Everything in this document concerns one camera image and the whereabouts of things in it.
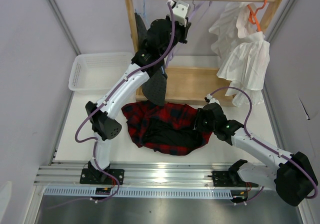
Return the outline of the red plaid skirt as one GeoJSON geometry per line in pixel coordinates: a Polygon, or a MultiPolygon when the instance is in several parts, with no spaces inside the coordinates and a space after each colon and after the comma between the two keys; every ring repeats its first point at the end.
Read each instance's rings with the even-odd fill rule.
{"type": "Polygon", "coordinates": [[[211,132],[194,129],[197,110],[187,104],[150,101],[129,103],[121,109],[128,134],[137,147],[172,156],[186,156],[205,146],[211,132]]]}

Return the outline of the purple hanger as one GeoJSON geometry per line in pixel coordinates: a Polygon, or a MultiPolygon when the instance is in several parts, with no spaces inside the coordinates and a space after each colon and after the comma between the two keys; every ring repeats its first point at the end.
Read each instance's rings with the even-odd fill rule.
{"type": "MultiPolygon", "coordinates": [[[[200,3],[198,3],[197,5],[194,4],[194,0],[192,0],[192,4],[193,4],[193,10],[189,16],[189,21],[191,21],[194,16],[197,14],[198,10],[206,3],[206,1],[201,1],[200,3]]],[[[192,22],[192,26],[190,28],[190,31],[193,32],[196,27],[198,26],[198,24],[200,23],[200,21],[202,20],[202,18],[205,16],[206,12],[210,9],[211,5],[212,5],[213,1],[212,0],[208,0],[208,5],[207,8],[204,10],[204,12],[202,13],[202,15],[199,17],[199,19],[194,23],[192,22]]],[[[168,68],[169,63],[173,60],[173,58],[177,55],[178,51],[183,47],[183,44],[178,44],[176,47],[174,47],[168,54],[166,61],[165,61],[165,68],[168,68]]]]}

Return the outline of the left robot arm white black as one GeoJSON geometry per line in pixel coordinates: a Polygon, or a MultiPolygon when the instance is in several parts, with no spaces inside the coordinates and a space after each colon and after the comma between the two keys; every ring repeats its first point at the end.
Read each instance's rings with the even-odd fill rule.
{"type": "Polygon", "coordinates": [[[116,121],[120,109],[135,91],[164,69],[164,59],[178,44],[187,43],[191,22],[180,24],[169,17],[157,19],[145,28],[142,41],[127,70],[116,85],[101,99],[89,101],[85,108],[97,143],[88,167],[97,184],[108,180],[111,140],[122,130],[116,121]]]}

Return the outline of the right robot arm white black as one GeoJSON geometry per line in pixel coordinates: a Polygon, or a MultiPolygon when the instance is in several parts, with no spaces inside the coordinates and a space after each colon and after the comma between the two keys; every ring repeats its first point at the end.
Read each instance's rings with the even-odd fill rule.
{"type": "Polygon", "coordinates": [[[263,143],[245,125],[229,120],[218,103],[197,110],[194,127],[212,132],[221,141],[254,156],[263,166],[239,160],[229,168],[228,180],[234,186],[250,182],[276,191],[287,204],[296,207],[318,195],[318,181],[308,157],[292,154],[270,143],[263,143]]]}

